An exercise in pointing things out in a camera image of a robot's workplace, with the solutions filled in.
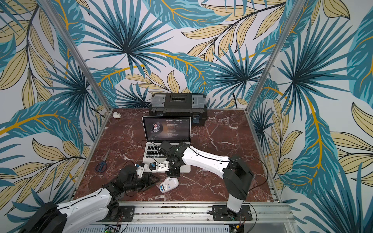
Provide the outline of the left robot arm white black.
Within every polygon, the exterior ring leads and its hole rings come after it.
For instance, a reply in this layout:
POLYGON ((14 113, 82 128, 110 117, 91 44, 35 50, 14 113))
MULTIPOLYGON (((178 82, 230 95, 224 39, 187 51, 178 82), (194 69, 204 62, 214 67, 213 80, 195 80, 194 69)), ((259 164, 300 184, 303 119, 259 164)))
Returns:
POLYGON ((21 227, 21 233, 74 233, 103 219, 124 217, 119 201, 130 192, 144 192, 159 182, 159 178, 146 173, 138 175, 134 165, 124 167, 109 183, 97 191, 67 203, 43 204, 21 227))

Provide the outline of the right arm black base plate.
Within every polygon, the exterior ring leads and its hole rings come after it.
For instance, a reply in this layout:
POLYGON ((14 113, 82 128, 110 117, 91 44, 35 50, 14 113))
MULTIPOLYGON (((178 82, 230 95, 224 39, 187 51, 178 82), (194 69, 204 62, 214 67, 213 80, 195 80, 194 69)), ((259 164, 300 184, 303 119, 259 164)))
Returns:
POLYGON ((238 213, 227 208, 226 205, 213 205, 208 212, 213 216, 214 221, 251 221, 253 216, 249 205, 243 205, 238 213))

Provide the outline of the silver laptop with black keyboard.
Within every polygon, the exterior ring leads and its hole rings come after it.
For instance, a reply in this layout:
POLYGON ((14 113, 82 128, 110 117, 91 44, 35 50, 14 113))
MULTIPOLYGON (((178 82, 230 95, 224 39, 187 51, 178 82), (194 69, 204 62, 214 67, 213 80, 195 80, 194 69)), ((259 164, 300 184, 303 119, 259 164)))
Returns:
POLYGON ((146 145, 143 156, 145 171, 149 172, 149 164, 163 163, 166 157, 159 151, 163 141, 172 145, 190 144, 191 118, 187 116, 144 116, 142 118, 146 145))

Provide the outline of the small white plastic fitting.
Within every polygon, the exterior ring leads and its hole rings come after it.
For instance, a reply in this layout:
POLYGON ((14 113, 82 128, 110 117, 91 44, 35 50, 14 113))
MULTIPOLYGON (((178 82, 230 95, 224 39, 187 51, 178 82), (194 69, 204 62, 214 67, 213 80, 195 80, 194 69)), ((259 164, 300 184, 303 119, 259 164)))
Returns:
POLYGON ((119 118, 121 118, 121 114, 118 113, 118 112, 114 112, 113 113, 113 118, 119 119, 119 118))

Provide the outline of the aluminium frame post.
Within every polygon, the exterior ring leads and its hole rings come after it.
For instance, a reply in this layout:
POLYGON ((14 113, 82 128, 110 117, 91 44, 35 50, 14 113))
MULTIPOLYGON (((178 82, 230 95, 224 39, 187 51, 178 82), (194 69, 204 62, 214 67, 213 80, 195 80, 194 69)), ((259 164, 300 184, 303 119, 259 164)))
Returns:
POLYGON ((91 71, 89 70, 89 67, 86 65, 82 55, 79 53, 79 50, 73 41, 69 31, 66 29, 66 26, 63 25, 63 20, 60 18, 58 12, 52 5, 51 1, 47 0, 41 0, 39 1, 42 8, 46 11, 47 16, 50 18, 52 24, 55 26, 57 32, 60 34, 62 39, 64 40, 67 49, 70 50, 73 58, 75 59, 75 62, 79 65, 81 68, 81 71, 87 78, 88 82, 90 83, 92 89, 98 96, 98 99, 100 100, 101 104, 104 106, 107 112, 111 112, 112 108, 106 101, 105 96, 103 95, 102 91, 100 90, 97 82, 95 81, 91 71))
POLYGON ((251 95, 250 101, 248 103, 248 106, 246 108, 246 114, 249 115, 252 109, 254 108, 254 104, 256 102, 256 99, 260 95, 260 91, 263 88, 263 85, 265 84, 265 81, 270 73, 271 68, 273 67, 273 64, 277 58, 277 56, 280 54, 281 49, 287 39, 287 37, 290 34, 291 28, 294 25, 294 23, 297 20, 298 15, 300 14, 302 7, 304 6, 305 1, 296 1, 294 3, 294 7, 292 8, 289 17, 285 21, 284 29, 282 33, 279 35, 278 40, 274 46, 274 49, 267 61, 267 64, 261 74, 261 77, 259 78, 255 90, 253 94, 251 95))

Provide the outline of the black and grey toolbox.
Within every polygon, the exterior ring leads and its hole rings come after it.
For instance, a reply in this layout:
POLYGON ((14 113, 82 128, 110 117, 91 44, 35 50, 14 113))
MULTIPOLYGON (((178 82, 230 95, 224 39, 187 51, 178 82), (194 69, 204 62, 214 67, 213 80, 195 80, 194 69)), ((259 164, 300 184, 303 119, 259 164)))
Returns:
POLYGON ((191 125, 203 126, 208 119, 207 99, 196 93, 155 93, 149 115, 152 117, 190 117, 191 125))

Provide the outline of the aluminium front rail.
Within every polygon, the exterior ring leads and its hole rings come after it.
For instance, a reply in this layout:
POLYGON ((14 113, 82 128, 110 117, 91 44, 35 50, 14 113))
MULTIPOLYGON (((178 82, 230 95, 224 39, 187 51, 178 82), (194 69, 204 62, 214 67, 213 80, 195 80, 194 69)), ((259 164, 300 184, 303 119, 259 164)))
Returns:
POLYGON ((208 212, 213 205, 226 205, 223 202, 119 202, 120 206, 135 206, 132 224, 233 224, 242 223, 246 231, 259 232, 272 225, 284 226, 286 233, 298 233, 295 216, 288 204, 250 203, 251 221, 214 221, 208 212))

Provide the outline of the left aluminium frame post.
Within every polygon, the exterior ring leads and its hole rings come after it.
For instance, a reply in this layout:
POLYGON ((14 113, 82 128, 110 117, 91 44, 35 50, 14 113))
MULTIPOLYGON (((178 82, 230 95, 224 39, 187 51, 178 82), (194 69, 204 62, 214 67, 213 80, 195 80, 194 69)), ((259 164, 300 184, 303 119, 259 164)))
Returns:
POLYGON ((69 31, 66 29, 66 26, 63 25, 63 20, 60 18, 58 12, 52 5, 51 1, 47 0, 41 0, 39 1, 42 8, 46 11, 47 16, 50 18, 52 24, 55 26, 57 32, 60 34, 62 39, 64 40, 67 49, 70 50, 73 58, 75 59, 75 62, 79 65, 81 68, 81 71, 87 78, 88 82, 90 83, 92 89, 98 96, 98 99, 100 100, 101 104, 104 106, 107 112, 111 112, 112 108, 106 101, 105 96, 103 95, 102 91, 100 90, 97 82, 95 81, 91 71, 89 70, 89 67, 86 65, 82 55, 79 53, 79 50, 73 41, 69 31))

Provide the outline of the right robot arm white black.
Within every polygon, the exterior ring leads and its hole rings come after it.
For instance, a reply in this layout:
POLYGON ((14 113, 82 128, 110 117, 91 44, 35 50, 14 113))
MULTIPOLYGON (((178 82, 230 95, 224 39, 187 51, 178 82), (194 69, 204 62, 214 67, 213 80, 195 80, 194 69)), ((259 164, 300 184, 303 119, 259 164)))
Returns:
POLYGON ((219 156, 198 150, 195 147, 180 143, 173 145, 164 141, 158 147, 158 151, 169 162, 168 177, 180 177, 182 166, 194 166, 211 172, 224 180, 229 197, 226 203, 227 212, 238 214, 242 204, 246 201, 254 174, 243 158, 219 156))

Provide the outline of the white wireless mouse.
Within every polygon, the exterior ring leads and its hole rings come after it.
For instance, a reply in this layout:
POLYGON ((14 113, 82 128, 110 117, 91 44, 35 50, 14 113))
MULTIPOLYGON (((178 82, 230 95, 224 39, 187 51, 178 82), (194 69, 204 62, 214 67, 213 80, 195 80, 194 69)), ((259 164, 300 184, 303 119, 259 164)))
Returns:
POLYGON ((159 185, 159 189, 162 193, 166 193, 176 189, 178 186, 179 181, 177 178, 168 177, 159 185))

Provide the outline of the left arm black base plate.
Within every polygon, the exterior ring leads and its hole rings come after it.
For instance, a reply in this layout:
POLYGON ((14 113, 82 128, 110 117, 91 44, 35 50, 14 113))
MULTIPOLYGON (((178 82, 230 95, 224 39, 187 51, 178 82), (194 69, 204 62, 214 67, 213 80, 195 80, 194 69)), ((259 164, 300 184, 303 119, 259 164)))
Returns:
POLYGON ((118 222, 127 221, 132 222, 135 213, 135 206, 116 206, 109 209, 109 212, 102 221, 118 222))

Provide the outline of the right aluminium frame post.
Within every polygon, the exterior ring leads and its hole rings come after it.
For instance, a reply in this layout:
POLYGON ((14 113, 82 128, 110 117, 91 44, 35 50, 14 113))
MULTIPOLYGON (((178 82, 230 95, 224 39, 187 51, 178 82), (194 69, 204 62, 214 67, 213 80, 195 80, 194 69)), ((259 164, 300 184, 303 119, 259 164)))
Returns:
POLYGON ((294 7, 292 8, 289 17, 285 21, 284 29, 282 33, 279 35, 278 40, 274 46, 274 49, 267 61, 267 64, 261 74, 261 77, 259 78, 255 90, 253 94, 251 95, 250 101, 248 103, 248 106, 246 108, 246 114, 249 115, 252 109, 254 108, 254 104, 256 102, 256 99, 260 95, 260 91, 263 88, 263 85, 265 84, 265 81, 270 73, 271 68, 273 67, 273 64, 277 58, 277 56, 280 54, 281 49, 287 39, 287 37, 290 34, 291 28, 294 25, 294 23, 297 20, 298 15, 300 14, 302 7, 304 6, 305 1, 296 1, 294 3, 294 7))

